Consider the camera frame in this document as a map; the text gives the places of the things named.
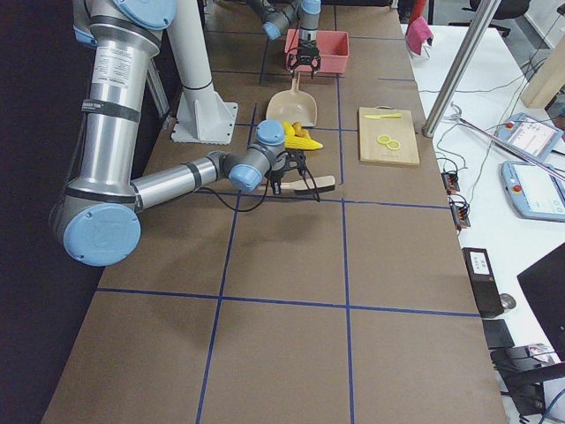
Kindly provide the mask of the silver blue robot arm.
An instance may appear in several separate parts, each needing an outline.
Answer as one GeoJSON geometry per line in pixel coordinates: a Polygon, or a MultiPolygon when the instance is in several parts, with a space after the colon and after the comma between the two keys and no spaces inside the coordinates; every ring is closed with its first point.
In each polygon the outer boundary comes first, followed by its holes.
{"type": "Polygon", "coordinates": [[[317,43],[321,1],[289,1],[282,9],[276,9],[269,1],[250,0],[246,4],[260,18],[269,40],[280,37],[284,31],[298,24],[298,45],[287,59],[287,68],[294,73],[300,66],[307,66],[311,78],[320,70],[321,56],[317,43]]]}
{"type": "Polygon", "coordinates": [[[139,213],[216,181],[243,192],[277,189],[300,156],[285,144],[275,120],[262,121],[242,155],[216,150],[188,163],[132,178],[132,160],[146,90],[157,105],[166,98],[154,58],[162,40],[173,51],[182,96],[174,140],[221,146],[230,142],[237,105],[215,91],[200,8],[194,1],[77,1],[73,28],[94,49],[91,85],[81,110],[79,174],[54,209],[53,232],[76,261],[108,266],[139,243],[139,213]]]}

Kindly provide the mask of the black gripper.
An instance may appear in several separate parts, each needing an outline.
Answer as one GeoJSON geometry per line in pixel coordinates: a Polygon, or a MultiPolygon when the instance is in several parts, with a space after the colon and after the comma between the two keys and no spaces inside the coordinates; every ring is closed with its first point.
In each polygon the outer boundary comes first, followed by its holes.
{"type": "Polygon", "coordinates": [[[287,171],[296,170],[302,179],[306,177],[306,157],[305,151],[299,149],[286,149],[277,156],[275,169],[268,173],[268,181],[273,194],[280,194],[282,191],[282,178],[287,171]]]}
{"type": "Polygon", "coordinates": [[[297,54],[289,53],[286,66],[291,77],[295,79],[299,75],[298,67],[301,64],[309,64],[311,77],[314,78],[320,70],[321,57],[317,46],[317,33],[315,31],[300,29],[298,31],[297,54]]]}

